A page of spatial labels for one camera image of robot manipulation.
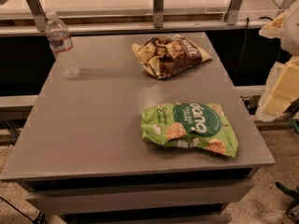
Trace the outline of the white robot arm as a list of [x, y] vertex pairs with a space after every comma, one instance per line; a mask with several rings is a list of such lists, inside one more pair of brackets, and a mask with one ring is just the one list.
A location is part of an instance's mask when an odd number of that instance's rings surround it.
[[286, 63], [274, 63], [255, 113], [258, 120], [272, 121], [299, 98], [299, 0], [263, 26], [259, 35], [279, 38], [280, 47], [291, 54]]

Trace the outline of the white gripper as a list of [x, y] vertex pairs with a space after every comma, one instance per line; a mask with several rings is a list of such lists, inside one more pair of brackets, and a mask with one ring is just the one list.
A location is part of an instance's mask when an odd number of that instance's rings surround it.
[[[281, 38], [286, 11], [279, 14], [259, 31], [259, 35]], [[261, 121], [280, 118], [284, 111], [299, 98], [299, 57], [292, 56], [286, 63], [275, 62], [266, 80], [255, 116]]]

